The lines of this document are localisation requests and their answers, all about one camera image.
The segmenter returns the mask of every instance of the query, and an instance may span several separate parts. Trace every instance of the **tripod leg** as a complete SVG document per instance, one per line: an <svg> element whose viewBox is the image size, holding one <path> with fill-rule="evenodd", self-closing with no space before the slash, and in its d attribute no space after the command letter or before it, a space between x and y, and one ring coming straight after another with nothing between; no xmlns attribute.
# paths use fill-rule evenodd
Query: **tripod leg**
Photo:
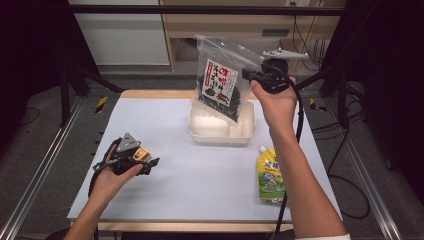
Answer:
<svg viewBox="0 0 424 240"><path fill-rule="evenodd" d="M96 74L88 71L87 69L85 69L82 66L75 65L74 66L74 69L78 73L80 73L81 75L86 76L86 77L89 77L90 79L96 81L97 83L99 83L99 84L107 87L108 89L110 89L110 90L112 90L114 92L118 92L119 93L119 92L123 92L123 91L126 90L126 89L123 89L123 88L120 88L120 87L116 86L115 84L112 84L112 83L108 82L104 78L102 78L102 77L100 77L100 76L98 76L98 75L96 75Z"/></svg>
<svg viewBox="0 0 424 240"><path fill-rule="evenodd" d="M321 69L319 72L317 72L316 74L310 76L309 78L307 78L306 80L296 84L296 89L298 91L302 90L303 88L309 86L310 84L320 80L320 79L326 79L331 73L333 73L334 68L329 66L325 69Z"/></svg>
<svg viewBox="0 0 424 240"><path fill-rule="evenodd" d="M339 82L339 99L337 106L337 116L339 118L340 124L343 128L348 128L349 120L347 118L347 109L346 109L346 95L347 95L347 82L346 82L346 73L341 72L341 80Z"/></svg>
<svg viewBox="0 0 424 240"><path fill-rule="evenodd" d="M62 100L62 122L60 123L61 127L65 126L71 114L71 107L69 103L69 86L66 74L66 68L64 68L60 73L60 97Z"/></svg>

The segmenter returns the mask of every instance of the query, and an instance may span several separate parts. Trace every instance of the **clear plastic container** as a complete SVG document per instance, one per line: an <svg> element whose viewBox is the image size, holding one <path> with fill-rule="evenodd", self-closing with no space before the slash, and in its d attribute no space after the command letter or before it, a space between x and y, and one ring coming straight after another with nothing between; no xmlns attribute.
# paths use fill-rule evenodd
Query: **clear plastic container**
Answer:
<svg viewBox="0 0 424 240"><path fill-rule="evenodd" d="M238 124L230 124L217 116L213 109L209 110L201 106L201 103L193 101L189 127L194 141L236 145L249 143L256 127L254 105L249 101L242 104Z"/></svg>

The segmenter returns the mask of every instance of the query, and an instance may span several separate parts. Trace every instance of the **packaged snack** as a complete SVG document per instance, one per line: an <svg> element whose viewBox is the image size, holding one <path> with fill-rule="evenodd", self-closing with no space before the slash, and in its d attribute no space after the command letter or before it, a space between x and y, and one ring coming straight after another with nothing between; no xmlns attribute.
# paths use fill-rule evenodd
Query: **packaged snack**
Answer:
<svg viewBox="0 0 424 240"><path fill-rule="evenodd" d="M197 36L199 50L195 101L237 123L251 88L243 69L260 71L263 57L227 39Z"/></svg>
<svg viewBox="0 0 424 240"><path fill-rule="evenodd" d="M277 155L274 148L260 148L258 157L259 198L266 202L278 203L283 201L286 187L280 173Z"/></svg>

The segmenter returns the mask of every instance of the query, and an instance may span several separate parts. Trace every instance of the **bottle cap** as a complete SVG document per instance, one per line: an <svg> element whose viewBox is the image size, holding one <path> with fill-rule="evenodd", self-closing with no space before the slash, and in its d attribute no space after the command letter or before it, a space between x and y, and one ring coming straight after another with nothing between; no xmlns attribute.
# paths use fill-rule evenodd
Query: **bottle cap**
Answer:
<svg viewBox="0 0 424 240"><path fill-rule="evenodd" d="M261 153L264 153L264 152L266 152L266 148L265 148L264 146L261 146L261 147L259 148L259 151L261 151Z"/></svg>

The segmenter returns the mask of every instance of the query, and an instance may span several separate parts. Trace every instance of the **person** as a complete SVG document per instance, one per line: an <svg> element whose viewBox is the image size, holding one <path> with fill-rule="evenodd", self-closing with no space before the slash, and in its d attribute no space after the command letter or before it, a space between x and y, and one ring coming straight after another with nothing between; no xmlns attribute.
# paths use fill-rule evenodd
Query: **person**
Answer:
<svg viewBox="0 0 424 240"><path fill-rule="evenodd" d="M110 159L116 145L109 152L106 161ZM94 184L90 198L81 210L74 224L65 236L65 240L91 240L97 228L97 223L109 202L132 177L143 168L138 164L121 175L115 175L110 167L104 168Z"/></svg>
<svg viewBox="0 0 424 240"><path fill-rule="evenodd" d="M296 238L350 239L343 222L316 180L293 130L297 97L292 88L269 94L252 80L252 92L261 103L281 175L290 201Z"/></svg>
<svg viewBox="0 0 424 240"><path fill-rule="evenodd" d="M278 94L269 94L255 80L251 81L251 87L253 94L261 103L265 121L269 126L289 196L296 238L350 239L343 222L320 187L297 142L293 130L297 103L294 90L288 88ZM91 197L65 239L91 239L109 201L140 169L141 165L134 166L120 176L116 176L110 168L103 169L94 185Z"/></svg>

